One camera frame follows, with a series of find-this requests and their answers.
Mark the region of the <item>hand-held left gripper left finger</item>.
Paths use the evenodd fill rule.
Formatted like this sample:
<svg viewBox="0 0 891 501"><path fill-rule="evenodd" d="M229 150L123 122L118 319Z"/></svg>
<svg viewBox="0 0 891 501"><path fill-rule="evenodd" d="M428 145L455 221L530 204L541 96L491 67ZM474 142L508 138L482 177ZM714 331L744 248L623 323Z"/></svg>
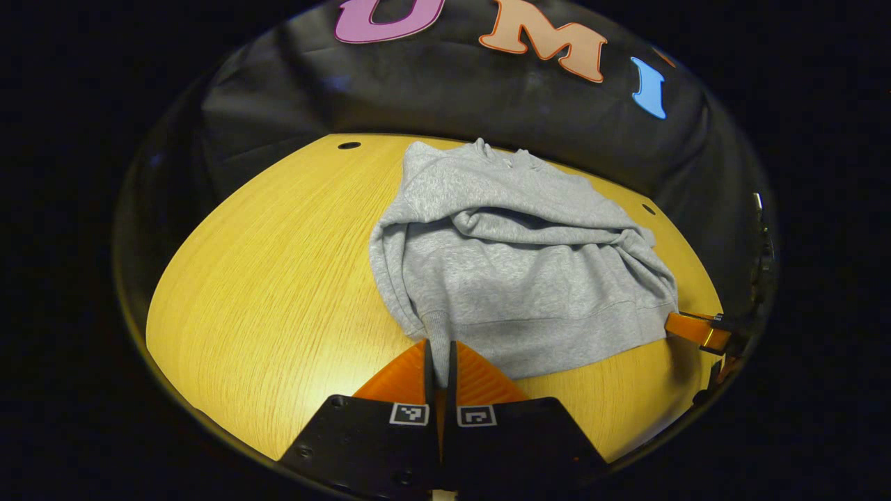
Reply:
<svg viewBox="0 0 891 501"><path fill-rule="evenodd" d="M328 396L280 463L367 500L429 500L440 473L435 369L425 340L352 395Z"/></svg>

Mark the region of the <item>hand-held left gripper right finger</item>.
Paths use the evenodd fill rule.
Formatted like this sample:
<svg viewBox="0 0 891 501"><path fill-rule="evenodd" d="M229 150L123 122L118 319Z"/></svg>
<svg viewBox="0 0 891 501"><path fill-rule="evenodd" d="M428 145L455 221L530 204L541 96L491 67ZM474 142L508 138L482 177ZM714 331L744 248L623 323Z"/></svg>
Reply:
<svg viewBox="0 0 891 501"><path fill-rule="evenodd" d="M450 345L443 469L459 499L573 499L608 464L557 397L529 397L493 363Z"/></svg>

